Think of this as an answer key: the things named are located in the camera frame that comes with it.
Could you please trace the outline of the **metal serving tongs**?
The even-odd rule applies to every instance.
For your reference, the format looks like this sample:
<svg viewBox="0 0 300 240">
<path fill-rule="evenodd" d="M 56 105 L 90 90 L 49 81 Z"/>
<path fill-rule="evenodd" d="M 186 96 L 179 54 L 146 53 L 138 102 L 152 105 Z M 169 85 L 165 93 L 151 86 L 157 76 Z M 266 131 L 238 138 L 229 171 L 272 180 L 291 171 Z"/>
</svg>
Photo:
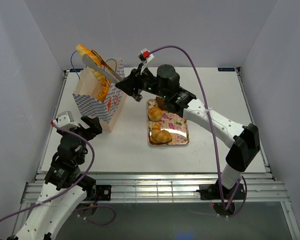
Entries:
<svg viewBox="0 0 300 240">
<path fill-rule="evenodd" d="M 91 54 L 85 53 L 83 55 L 82 61 L 87 67 L 101 73 L 106 79 L 111 80 L 115 84 L 120 83 L 124 80 L 93 49 L 91 50 Z"/>
</svg>

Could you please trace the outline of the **blue checkered paper bag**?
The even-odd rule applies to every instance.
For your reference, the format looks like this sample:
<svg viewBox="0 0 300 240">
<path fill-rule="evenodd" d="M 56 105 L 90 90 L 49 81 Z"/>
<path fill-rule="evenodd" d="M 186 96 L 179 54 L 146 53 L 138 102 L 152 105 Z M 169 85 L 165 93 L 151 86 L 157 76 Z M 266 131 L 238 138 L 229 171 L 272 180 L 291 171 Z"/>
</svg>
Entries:
<svg viewBox="0 0 300 240">
<path fill-rule="evenodd" d="M 97 86 L 96 81 L 91 69 L 84 68 L 72 95 L 82 116 L 98 117 L 103 130 L 112 132 L 127 95 L 111 82 L 107 97 L 104 102 L 101 102 L 91 96 L 94 87 Z"/>
</svg>

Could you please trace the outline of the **long twisted bread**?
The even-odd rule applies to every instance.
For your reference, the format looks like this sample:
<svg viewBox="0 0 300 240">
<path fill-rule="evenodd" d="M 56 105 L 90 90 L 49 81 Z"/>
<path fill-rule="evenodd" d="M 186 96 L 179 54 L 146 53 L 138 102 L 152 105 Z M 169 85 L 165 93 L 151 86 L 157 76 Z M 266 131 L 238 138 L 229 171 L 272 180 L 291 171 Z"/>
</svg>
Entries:
<svg viewBox="0 0 300 240">
<path fill-rule="evenodd" d="M 92 69 L 91 72 L 96 78 L 96 86 L 93 88 L 91 96 L 100 102 L 104 102 L 108 95 L 111 81 L 107 80 L 106 77 L 98 71 Z"/>
</svg>

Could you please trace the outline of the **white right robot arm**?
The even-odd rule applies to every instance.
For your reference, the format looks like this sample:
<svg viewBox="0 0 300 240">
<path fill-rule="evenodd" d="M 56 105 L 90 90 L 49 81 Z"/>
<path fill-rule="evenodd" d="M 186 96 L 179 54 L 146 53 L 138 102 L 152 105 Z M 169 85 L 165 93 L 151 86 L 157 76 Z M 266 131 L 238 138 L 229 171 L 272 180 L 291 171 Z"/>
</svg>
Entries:
<svg viewBox="0 0 300 240">
<path fill-rule="evenodd" d="M 244 126 L 208 109 L 207 104 L 180 86 L 180 75 L 168 64 L 159 66 L 156 75 L 139 65 L 115 86 L 138 102 L 142 91 L 164 98 L 170 112 L 196 123 L 220 139 L 229 152 L 215 191 L 222 199 L 234 193 L 235 183 L 261 149 L 256 125 Z"/>
</svg>

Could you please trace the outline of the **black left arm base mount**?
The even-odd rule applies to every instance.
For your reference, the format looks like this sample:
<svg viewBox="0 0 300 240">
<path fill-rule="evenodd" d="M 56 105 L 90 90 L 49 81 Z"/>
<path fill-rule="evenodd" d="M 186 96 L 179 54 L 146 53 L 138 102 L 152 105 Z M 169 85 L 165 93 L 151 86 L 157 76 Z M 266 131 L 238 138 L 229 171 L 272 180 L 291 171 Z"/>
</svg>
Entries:
<svg viewBox="0 0 300 240">
<path fill-rule="evenodd" d="M 111 185 L 96 185 L 92 188 L 89 200 L 110 201 L 112 197 Z"/>
</svg>

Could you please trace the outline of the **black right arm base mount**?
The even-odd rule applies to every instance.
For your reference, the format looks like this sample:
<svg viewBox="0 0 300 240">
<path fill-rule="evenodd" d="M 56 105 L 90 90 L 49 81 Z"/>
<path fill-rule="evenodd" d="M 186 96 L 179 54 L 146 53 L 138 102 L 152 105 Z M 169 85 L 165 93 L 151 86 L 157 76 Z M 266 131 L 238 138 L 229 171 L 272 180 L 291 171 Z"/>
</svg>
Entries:
<svg viewBox="0 0 300 240">
<path fill-rule="evenodd" d="M 231 189 L 227 189 L 222 186 L 223 197 L 225 200 L 229 200 L 235 190 L 235 186 Z M 199 189 L 196 190 L 200 194 L 201 200 L 221 200 L 219 185 L 217 183 L 213 184 L 200 184 Z M 236 192 L 233 196 L 233 200 L 243 200 L 245 196 L 245 189 L 243 184 L 239 184 Z"/>
</svg>

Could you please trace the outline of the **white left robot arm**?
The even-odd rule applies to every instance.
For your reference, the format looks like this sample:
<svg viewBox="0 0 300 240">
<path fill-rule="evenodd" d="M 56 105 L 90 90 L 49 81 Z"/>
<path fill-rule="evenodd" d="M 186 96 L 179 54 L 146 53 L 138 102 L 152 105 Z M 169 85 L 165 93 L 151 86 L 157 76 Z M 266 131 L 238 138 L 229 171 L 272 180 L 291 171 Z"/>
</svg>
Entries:
<svg viewBox="0 0 300 240">
<path fill-rule="evenodd" d="M 103 132 L 98 117 L 81 117 L 88 126 L 75 123 L 70 111 L 51 121 L 61 135 L 41 193 L 21 229 L 11 240 L 53 240 L 81 201 L 96 195 L 96 181 L 79 168 L 86 154 L 94 149 L 89 143 Z"/>
</svg>

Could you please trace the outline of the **brown chocolate bread piece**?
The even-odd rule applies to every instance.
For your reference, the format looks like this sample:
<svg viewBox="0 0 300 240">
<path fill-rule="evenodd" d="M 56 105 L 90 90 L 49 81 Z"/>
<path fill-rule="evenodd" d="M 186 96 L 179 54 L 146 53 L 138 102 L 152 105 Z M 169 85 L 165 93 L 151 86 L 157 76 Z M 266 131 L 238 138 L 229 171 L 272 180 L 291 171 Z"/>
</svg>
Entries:
<svg viewBox="0 0 300 240">
<path fill-rule="evenodd" d="M 167 108 L 167 106 L 166 106 L 166 104 L 165 104 L 165 99 L 163 98 L 163 97 L 156 97 L 155 98 L 155 101 L 156 101 L 156 103 L 157 103 L 157 107 L 159 108 L 159 109 L 161 109 L 161 110 L 164 110 L 164 111 L 167 111 L 168 110 L 168 108 Z"/>
</svg>

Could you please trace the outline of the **croissant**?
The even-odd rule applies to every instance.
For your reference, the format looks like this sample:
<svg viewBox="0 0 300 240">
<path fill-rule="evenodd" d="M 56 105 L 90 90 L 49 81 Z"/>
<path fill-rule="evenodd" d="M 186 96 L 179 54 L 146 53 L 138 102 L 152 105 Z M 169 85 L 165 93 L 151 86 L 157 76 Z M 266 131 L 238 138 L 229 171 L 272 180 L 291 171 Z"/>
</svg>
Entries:
<svg viewBox="0 0 300 240">
<path fill-rule="evenodd" d="M 163 134 L 161 130 L 161 123 L 156 122 L 151 128 L 151 136 L 158 142 L 167 142 L 169 141 L 169 137 Z"/>
<path fill-rule="evenodd" d="M 102 67 L 102 61 L 100 56 L 94 51 L 90 50 L 89 48 L 85 47 L 82 44 L 78 44 L 76 47 L 77 52 L 79 53 L 82 61 L 86 64 L 86 61 L 84 60 L 84 55 L 89 56 L 95 64 L 97 64 L 98 67 Z"/>
</svg>

